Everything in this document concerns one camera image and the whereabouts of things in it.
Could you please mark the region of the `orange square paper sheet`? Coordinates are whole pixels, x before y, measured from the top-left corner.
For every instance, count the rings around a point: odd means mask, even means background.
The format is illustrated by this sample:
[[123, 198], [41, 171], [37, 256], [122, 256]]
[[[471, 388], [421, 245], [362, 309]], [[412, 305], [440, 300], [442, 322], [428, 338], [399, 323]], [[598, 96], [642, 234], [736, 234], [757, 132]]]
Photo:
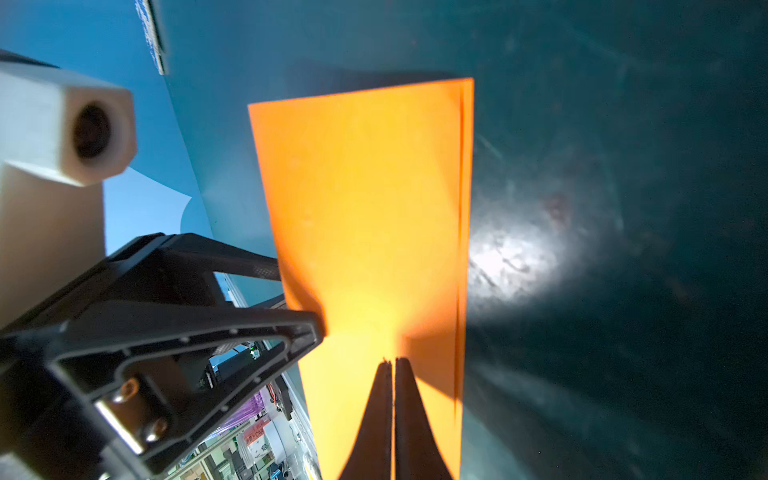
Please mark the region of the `orange square paper sheet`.
[[340, 477], [378, 366], [407, 359], [451, 478], [461, 468], [472, 79], [251, 104], [321, 474]]

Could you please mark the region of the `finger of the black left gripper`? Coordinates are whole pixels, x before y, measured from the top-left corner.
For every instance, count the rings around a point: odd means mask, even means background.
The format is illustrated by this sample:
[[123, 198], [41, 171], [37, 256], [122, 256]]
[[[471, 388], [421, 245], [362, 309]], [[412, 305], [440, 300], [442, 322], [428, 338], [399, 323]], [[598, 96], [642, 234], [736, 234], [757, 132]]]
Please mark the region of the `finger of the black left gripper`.
[[279, 282], [278, 262], [193, 233], [137, 237], [107, 258], [103, 300], [222, 300], [217, 273]]

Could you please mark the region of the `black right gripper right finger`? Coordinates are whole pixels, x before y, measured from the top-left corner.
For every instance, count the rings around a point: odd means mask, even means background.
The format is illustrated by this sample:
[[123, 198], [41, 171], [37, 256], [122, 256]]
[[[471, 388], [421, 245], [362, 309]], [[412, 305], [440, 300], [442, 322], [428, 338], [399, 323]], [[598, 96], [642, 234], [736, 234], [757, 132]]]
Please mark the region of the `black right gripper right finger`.
[[395, 478], [452, 479], [435, 438], [407, 358], [396, 359], [394, 406]]

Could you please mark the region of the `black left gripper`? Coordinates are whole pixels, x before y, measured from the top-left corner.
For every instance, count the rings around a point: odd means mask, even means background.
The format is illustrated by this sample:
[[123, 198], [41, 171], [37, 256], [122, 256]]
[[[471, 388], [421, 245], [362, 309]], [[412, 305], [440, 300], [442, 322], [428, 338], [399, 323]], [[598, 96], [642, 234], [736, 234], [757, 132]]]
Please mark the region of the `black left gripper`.
[[[102, 261], [26, 303], [1, 330], [1, 476], [165, 474], [319, 346], [310, 311], [149, 303], [150, 263]], [[221, 381], [221, 346], [273, 347]]]

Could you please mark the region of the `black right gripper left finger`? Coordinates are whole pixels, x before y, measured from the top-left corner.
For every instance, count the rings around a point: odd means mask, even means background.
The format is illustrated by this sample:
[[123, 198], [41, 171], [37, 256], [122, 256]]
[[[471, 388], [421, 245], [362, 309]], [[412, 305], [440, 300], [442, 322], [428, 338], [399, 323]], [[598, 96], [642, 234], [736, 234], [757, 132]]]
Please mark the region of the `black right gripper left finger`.
[[377, 367], [357, 437], [340, 475], [341, 480], [391, 478], [392, 423], [392, 364], [384, 361]]

